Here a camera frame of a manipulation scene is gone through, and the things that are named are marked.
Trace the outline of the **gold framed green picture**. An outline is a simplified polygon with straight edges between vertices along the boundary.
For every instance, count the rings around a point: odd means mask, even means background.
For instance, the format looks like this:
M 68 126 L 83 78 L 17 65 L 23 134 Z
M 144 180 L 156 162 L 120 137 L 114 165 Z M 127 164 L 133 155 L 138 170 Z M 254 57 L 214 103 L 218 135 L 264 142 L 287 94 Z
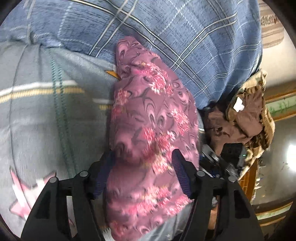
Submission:
M 274 121 L 295 117 L 295 89 L 266 96 L 266 106 Z

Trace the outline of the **striped beige headboard cushion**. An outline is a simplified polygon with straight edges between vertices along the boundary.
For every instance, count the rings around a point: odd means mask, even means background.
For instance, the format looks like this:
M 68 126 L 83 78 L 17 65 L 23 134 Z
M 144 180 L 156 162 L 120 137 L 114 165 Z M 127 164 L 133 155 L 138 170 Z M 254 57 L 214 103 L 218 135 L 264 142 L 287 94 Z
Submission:
M 284 27 L 273 10 L 264 2 L 258 1 L 260 10 L 261 38 L 263 48 L 271 48 L 284 39 Z

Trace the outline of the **pink floral shirt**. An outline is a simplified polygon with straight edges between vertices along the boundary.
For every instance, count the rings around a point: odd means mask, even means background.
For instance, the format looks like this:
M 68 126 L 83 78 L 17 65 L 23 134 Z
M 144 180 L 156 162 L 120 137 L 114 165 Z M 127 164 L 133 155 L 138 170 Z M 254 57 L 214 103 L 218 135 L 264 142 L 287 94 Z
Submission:
M 115 240 L 138 240 L 189 203 L 171 155 L 199 165 L 198 115 L 193 96 L 154 52 L 133 37 L 116 48 L 110 147 L 115 152 L 106 188 L 107 223 Z

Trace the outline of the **brown leopard trim garment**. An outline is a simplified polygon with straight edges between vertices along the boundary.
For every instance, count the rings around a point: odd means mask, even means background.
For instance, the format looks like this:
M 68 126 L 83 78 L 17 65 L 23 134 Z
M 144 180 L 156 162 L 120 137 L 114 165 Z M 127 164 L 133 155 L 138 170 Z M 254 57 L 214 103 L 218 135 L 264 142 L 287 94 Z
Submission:
M 204 117 L 209 146 L 217 155 L 221 155 L 226 144 L 243 144 L 246 148 L 239 179 L 273 141 L 275 123 L 264 98 L 266 77 L 267 72 L 259 69 L 239 88 L 229 104 L 215 105 Z

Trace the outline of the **grey patterned bedsheet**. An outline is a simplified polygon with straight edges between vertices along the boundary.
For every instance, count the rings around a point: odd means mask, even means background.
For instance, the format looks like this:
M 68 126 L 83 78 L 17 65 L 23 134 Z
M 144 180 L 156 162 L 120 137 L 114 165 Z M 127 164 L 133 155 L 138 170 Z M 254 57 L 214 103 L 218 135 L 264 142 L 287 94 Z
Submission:
M 87 171 L 111 150 L 110 122 L 117 64 L 61 48 L 1 42 L 1 225 L 21 234 L 52 177 L 66 180 Z M 115 240 L 107 223 L 106 188 L 91 201 L 104 240 Z M 67 196 L 71 235 L 77 234 Z M 138 240 L 175 240 L 193 201 Z

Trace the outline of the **blue plaid pillow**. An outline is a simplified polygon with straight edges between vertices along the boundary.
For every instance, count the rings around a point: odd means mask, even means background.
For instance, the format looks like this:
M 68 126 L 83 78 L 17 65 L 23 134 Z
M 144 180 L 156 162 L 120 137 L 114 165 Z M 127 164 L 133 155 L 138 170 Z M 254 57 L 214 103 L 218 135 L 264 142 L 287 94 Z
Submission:
M 21 1 L 1 24 L 3 41 L 108 62 L 125 36 L 158 54 L 199 109 L 234 94 L 262 57 L 257 1 Z

